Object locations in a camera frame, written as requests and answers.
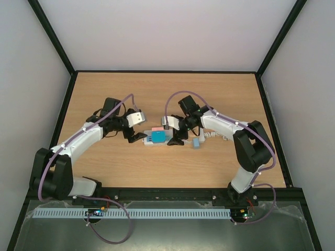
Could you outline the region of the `pink cube socket adapter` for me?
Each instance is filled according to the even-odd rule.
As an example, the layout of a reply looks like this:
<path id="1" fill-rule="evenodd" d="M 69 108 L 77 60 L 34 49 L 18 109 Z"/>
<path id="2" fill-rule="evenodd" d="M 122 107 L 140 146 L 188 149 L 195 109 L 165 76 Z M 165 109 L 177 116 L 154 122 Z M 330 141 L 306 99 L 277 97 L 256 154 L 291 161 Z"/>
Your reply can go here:
<path id="1" fill-rule="evenodd" d="M 151 131 L 164 131 L 164 127 L 154 127 Z"/>

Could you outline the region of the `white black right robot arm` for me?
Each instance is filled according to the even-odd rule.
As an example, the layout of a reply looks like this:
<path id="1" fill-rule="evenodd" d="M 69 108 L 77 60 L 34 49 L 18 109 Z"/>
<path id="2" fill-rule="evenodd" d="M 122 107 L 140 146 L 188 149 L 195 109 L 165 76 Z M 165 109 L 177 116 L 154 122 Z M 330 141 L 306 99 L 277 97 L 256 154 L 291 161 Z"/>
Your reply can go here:
<path id="1" fill-rule="evenodd" d="M 247 123 L 227 117 L 208 103 L 200 107 L 193 99 L 196 94 L 187 94 L 178 102 L 184 114 L 182 117 L 162 117 L 162 125 L 173 129 L 168 145 L 183 145 L 188 132 L 194 128 L 212 130 L 232 141 L 240 167 L 227 187 L 227 196 L 231 203 L 239 205 L 254 187 L 256 178 L 267 170 L 266 164 L 276 161 L 275 149 L 261 122 L 254 120 Z"/>

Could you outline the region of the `blue cube plug adapter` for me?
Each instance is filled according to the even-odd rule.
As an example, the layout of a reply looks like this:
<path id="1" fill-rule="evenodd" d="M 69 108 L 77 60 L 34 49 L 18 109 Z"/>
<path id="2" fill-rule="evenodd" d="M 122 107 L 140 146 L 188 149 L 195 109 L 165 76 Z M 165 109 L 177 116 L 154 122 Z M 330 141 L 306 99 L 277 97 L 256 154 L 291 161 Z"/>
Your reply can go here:
<path id="1" fill-rule="evenodd" d="M 166 140 L 165 131 L 152 131 L 151 132 L 151 142 L 153 144 L 164 143 Z"/>

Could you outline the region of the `white power strip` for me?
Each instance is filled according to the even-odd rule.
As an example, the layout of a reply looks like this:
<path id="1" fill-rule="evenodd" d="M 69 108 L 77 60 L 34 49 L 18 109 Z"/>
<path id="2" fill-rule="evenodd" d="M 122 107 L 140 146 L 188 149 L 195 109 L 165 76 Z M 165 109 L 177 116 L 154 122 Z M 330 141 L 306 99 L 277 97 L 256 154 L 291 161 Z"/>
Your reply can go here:
<path id="1" fill-rule="evenodd" d="M 148 136 L 144 139 L 142 139 L 143 143 L 145 146 L 163 146 L 163 145 L 167 145 L 168 141 L 173 137 L 173 130 L 172 129 L 168 129 L 168 130 L 164 130 L 165 134 L 166 134 L 166 140 L 164 143 L 158 143 L 158 144 L 153 144 L 151 142 L 151 130 L 145 130 L 144 133 L 147 134 Z M 196 136 L 194 138 L 199 138 L 199 142 L 204 143 L 205 142 L 205 133 L 203 131 L 203 129 L 200 129 L 200 136 Z M 184 145 L 187 144 L 192 144 L 192 140 L 183 140 L 184 141 Z"/>

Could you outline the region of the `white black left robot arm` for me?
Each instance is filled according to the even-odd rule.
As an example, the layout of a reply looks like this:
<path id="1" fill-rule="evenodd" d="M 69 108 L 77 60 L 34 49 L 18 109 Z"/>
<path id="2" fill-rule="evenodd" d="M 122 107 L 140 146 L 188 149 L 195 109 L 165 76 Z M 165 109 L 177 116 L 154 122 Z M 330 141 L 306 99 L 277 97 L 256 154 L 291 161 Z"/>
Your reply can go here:
<path id="1" fill-rule="evenodd" d="M 136 106 L 127 109 L 124 101 L 106 98 L 103 107 L 94 111 L 72 136 L 50 149 L 41 148 L 36 152 L 29 188 L 37 193 L 40 201 L 91 197 L 98 181 L 74 177 L 72 167 L 75 162 L 92 145 L 109 137 L 111 132 L 121 132 L 129 143 L 145 138 L 145 133 L 135 133 L 133 129 L 145 121 L 143 111 Z"/>

